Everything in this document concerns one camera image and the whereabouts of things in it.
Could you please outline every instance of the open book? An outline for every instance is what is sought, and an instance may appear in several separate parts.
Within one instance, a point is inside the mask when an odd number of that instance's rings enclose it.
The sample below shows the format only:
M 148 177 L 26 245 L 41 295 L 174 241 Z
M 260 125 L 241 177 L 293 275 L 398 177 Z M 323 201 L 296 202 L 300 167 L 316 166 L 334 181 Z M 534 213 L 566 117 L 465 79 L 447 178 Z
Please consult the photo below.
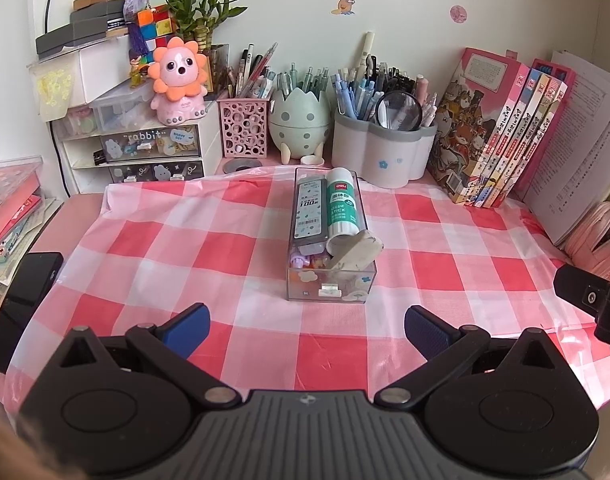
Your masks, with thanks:
M 576 81 L 524 202 L 560 244 L 610 187 L 610 73 L 569 52 L 552 60 Z

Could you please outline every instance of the magnifying glass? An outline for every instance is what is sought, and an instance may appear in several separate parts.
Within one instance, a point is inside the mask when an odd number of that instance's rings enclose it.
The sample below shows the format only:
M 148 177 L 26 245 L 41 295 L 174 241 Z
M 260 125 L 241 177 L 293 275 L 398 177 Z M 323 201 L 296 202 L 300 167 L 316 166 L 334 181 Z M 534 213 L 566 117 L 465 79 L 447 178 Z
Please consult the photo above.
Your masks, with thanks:
M 400 90 L 386 93 L 376 103 L 376 123 L 389 130 L 412 132 L 423 120 L 423 108 L 416 98 Z

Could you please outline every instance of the blue gripper pad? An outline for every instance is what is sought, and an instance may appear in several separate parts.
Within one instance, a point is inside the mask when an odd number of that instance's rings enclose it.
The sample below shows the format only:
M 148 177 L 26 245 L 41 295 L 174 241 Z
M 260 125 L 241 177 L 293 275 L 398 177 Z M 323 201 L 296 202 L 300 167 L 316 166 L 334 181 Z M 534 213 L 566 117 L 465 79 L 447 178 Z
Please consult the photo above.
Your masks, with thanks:
M 422 306 L 412 305 L 405 314 L 405 336 L 429 361 L 455 343 L 461 333 Z
M 176 354 L 187 359 L 210 333 L 210 311 L 195 303 L 156 330 L 156 336 Z

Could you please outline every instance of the tassel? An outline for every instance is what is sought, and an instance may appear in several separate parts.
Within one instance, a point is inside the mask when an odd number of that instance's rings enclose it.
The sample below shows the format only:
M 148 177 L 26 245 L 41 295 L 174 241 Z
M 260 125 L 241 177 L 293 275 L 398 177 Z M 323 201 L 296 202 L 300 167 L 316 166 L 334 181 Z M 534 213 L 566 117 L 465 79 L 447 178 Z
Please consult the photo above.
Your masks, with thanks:
M 147 54 L 149 54 L 149 48 L 147 48 L 145 38 L 143 38 L 143 34 L 140 31 L 140 27 L 136 25 L 136 23 L 128 23 L 127 30 L 130 34 L 131 50 L 134 52 L 134 54 L 136 54 L 134 57 L 147 56 Z

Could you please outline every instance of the rubik's cube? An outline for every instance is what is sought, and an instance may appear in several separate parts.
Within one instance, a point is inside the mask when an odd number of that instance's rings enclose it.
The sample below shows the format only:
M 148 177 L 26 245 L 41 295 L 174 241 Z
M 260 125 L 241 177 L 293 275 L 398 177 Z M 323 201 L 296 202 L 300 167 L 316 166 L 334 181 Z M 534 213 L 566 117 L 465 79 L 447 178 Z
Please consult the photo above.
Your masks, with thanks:
M 174 37 L 176 22 L 169 15 L 164 5 L 141 10 L 136 19 L 147 48 L 149 48 L 147 62 L 152 63 L 154 61 L 154 49 L 157 46 L 167 46 L 169 40 Z

